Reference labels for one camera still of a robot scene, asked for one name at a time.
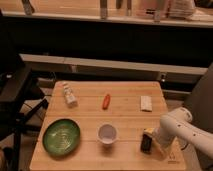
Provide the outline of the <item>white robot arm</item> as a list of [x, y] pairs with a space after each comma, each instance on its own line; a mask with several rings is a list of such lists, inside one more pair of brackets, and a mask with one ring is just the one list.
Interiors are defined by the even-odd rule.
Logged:
[[166, 155], [176, 137], [192, 144], [195, 148], [213, 159], [213, 134], [191, 124], [192, 114], [187, 108], [176, 108], [160, 117], [155, 128], [145, 128], [142, 134], [140, 150], [150, 154], [153, 145]]

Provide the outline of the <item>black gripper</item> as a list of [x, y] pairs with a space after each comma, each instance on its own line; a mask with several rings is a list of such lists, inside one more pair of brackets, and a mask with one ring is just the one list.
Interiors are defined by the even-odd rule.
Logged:
[[142, 140], [140, 145], [140, 150], [145, 154], [151, 153], [152, 148], [152, 140], [153, 140], [153, 130], [145, 129], [142, 134]]

